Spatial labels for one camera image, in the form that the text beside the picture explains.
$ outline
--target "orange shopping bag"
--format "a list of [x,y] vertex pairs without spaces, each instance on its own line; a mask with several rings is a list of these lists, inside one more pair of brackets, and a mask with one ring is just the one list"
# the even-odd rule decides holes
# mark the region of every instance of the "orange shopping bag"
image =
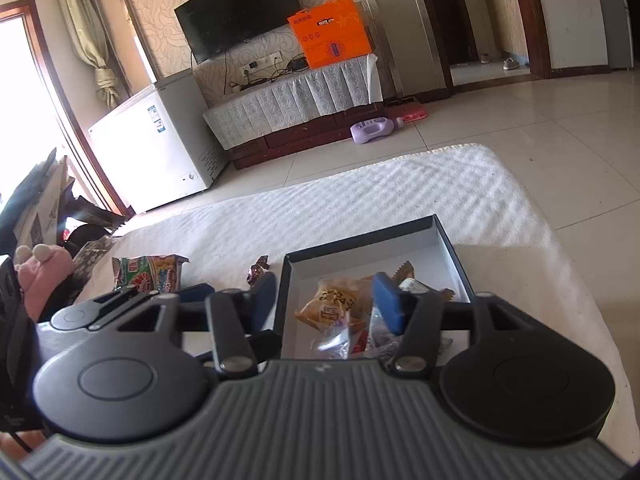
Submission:
[[289,24],[311,68],[319,68],[372,52],[353,0],[329,0],[300,10]]

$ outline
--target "shoe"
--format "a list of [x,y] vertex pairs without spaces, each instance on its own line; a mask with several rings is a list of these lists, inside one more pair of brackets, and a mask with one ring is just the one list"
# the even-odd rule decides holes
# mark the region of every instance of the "shoe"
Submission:
[[514,68],[519,67],[520,64],[513,59],[513,57],[508,57],[504,60],[504,66],[502,67],[505,70],[513,70]]

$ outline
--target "curtain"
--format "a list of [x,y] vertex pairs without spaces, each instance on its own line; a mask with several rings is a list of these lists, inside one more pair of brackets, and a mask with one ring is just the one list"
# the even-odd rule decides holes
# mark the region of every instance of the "curtain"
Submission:
[[97,95],[109,110],[118,106],[118,78],[107,67],[107,40],[91,0],[58,0],[66,30],[78,57],[95,69]]

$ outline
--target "green snack bag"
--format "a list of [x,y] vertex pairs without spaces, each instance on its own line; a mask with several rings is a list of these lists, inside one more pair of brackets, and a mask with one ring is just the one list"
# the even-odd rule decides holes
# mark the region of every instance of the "green snack bag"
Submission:
[[180,289],[182,264],[188,261],[178,254],[112,258],[115,286],[133,285],[140,292],[175,292]]

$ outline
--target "tile floor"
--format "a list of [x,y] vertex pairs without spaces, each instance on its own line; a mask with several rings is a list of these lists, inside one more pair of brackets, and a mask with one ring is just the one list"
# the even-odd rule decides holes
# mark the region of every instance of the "tile floor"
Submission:
[[602,311],[640,404],[640,72],[457,94],[386,139],[342,140],[246,170],[138,215],[122,231],[232,196],[290,186],[405,153],[479,142],[527,187]]
[[504,61],[497,60],[491,63],[482,64],[479,61],[470,63],[460,63],[451,65],[451,78],[453,85],[463,85],[465,83],[473,83],[475,81],[486,81],[488,79],[498,79],[499,77],[509,77],[512,75],[530,74],[531,70],[528,66],[505,70],[503,68]]

